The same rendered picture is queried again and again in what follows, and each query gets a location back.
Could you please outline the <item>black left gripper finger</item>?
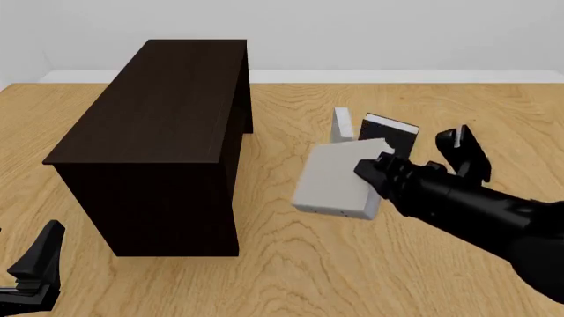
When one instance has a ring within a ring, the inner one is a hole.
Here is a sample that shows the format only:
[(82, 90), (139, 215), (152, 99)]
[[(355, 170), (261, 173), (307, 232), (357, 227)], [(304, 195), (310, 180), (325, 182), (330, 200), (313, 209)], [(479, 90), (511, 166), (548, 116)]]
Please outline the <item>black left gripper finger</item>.
[(61, 287), (59, 263), (64, 232), (65, 227), (59, 221), (48, 221), (35, 242), (7, 273), (16, 278), (17, 284)]

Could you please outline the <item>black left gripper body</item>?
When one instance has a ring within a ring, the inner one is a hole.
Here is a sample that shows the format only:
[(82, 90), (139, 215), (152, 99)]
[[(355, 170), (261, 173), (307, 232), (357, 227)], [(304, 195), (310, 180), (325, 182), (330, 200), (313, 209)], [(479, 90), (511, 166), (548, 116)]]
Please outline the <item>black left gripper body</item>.
[(60, 295), (58, 284), (23, 283), (0, 287), (0, 313), (51, 311)]

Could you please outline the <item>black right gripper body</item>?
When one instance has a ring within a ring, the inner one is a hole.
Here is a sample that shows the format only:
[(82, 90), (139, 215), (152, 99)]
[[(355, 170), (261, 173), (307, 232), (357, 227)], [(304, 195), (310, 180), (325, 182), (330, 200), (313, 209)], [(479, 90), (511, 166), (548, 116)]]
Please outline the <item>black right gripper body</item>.
[(417, 166), (410, 160), (384, 153), (377, 160), (385, 175), (387, 199), (406, 217), (452, 217), (448, 194), (455, 179), (447, 168), (433, 161)]

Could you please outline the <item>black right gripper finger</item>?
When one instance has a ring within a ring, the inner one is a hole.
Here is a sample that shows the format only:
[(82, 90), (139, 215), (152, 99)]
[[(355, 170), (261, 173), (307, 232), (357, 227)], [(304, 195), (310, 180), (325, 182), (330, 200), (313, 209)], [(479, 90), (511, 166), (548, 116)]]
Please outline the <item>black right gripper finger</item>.
[(388, 199), (389, 182), (385, 167), (380, 159), (362, 159), (354, 168), (354, 173), (373, 187), (381, 198)]

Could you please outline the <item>black book with white pages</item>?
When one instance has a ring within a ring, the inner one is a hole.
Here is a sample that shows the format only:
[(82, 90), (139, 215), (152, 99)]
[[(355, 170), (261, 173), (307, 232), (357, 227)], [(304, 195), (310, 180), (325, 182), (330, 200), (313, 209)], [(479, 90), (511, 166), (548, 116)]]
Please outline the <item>black book with white pages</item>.
[(385, 139), (395, 155), (408, 159), (419, 134), (419, 127), (367, 113), (360, 126), (359, 140)]

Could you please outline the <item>white standing book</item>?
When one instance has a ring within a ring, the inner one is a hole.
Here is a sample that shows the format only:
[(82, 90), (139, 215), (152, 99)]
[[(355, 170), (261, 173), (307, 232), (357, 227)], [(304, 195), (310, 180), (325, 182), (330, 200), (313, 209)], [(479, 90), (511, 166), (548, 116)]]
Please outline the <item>white standing book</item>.
[(335, 107), (330, 130), (332, 144), (354, 140), (352, 118), (347, 107)]

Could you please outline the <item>dark brown wooden cabinet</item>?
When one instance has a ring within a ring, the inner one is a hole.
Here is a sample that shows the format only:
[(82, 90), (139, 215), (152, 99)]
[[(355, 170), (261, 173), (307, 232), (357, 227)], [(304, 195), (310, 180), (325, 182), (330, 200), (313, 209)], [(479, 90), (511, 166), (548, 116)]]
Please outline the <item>dark brown wooden cabinet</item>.
[(149, 40), (43, 163), (115, 255), (232, 257), (252, 131), (246, 41)]

